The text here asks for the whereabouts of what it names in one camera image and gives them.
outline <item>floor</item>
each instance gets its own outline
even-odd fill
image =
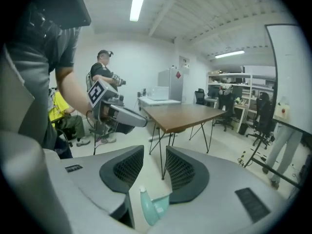
[[[204,125],[205,134],[207,140],[209,141],[210,132],[211,132],[211,122],[207,122]],[[115,137],[117,138],[116,143],[101,145],[97,148],[97,154],[111,152],[117,149],[125,148],[132,145],[144,145],[145,155],[144,155],[144,165],[143,168],[130,189],[130,199],[133,208],[133,215],[135,220],[135,229],[140,233],[145,233],[149,229],[148,223],[145,221],[143,212],[140,206],[140,186],[145,186],[147,192],[151,199],[159,198],[165,195],[168,195],[171,192],[171,184],[168,173],[166,173],[165,180],[161,180],[161,169],[160,169],[160,153],[159,146],[157,146],[151,155],[149,155],[149,149],[151,143],[148,141],[148,137],[152,135],[154,124],[149,122],[146,128],[134,128],[132,132],[127,135],[116,133]],[[252,129],[248,129],[246,133],[252,133]],[[202,131],[199,131],[190,141],[191,128],[187,129],[185,132],[179,134],[175,138],[174,146],[187,148],[196,152],[206,153],[206,145],[203,138]],[[251,154],[253,153],[252,149],[255,148],[252,146],[254,137],[245,137],[245,135],[240,135],[236,133],[236,130],[228,129],[226,132],[223,131],[222,126],[215,126],[213,128],[212,141],[210,146],[209,155],[224,158],[230,160],[234,163],[237,163],[237,159],[241,157],[242,153],[246,151],[244,156],[244,162],[246,163]],[[75,142],[74,146],[71,148],[73,157],[89,156],[93,154],[93,139],[90,137],[91,143],[82,146],[76,147]],[[165,157],[165,146],[168,145],[169,138],[164,138],[161,142],[162,157]],[[260,156],[268,156],[272,146],[268,146],[265,150],[262,146],[259,148]],[[277,161],[280,162],[285,147],[282,149],[281,153],[278,156]],[[309,149],[303,147],[299,144],[295,156],[292,161],[292,165],[289,166],[287,171],[284,173],[285,176],[296,181],[296,177],[299,176],[299,171],[302,165],[305,163],[306,157],[309,154]],[[262,172],[262,167],[257,164],[251,164],[247,167],[249,171],[256,175],[259,179],[263,180],[265,183],[270,186],[269,176],[265,175]],[[287,183],[284,180],[281,180],[278,192],[287,199],[290,194],[293,192],[294,187]]]

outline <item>white shelving unit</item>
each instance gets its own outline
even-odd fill
[[[259,90],[259,91],[265,91],[265,92],[273,92],[274,89],[270,87],[264,87],[264,86],[256,86],[253,85],[253,78],[254,79],[264,79],[269,81],[275,81],[275,77],[271,76],[260,76],[260,75],[252,75],[252,74],[245,74],[245,73],[225,73],[225,74],[214,74],[207,76],[208,85],[221,85],[221,83],[212,82],[212,79],[222,79],[222,78],[247,78],[250,79],[249,84],[232,84],[232,86],[240,86],[240,87],[246,87],[249,88],[248,92],[243,92],[242,98],[249,100],[248,101],[248,112],[256,114],[256,110],[249,109],[251,100],[257,100],[256,97],[252,97],[252,91],[253,90]]]

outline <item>ceiling light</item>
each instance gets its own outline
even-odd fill
[[[132,0],[130,21],[138,21],[144,0]]]
[[[240,51],[235,51],[235,52],[230,52],[230,53],[218,55],[218,56],[215,56],[215,58],[229,57],[229,56],[234,56],[234,55],[239,55],[239,54],[244,54],[244,53],[245,53],[244,50],[240,50]]]

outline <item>refrigerator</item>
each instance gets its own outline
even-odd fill
[[[167,69],[158,73],[158,86],[169,87],[169,99],[182,101],[183,74],[178,69]]]

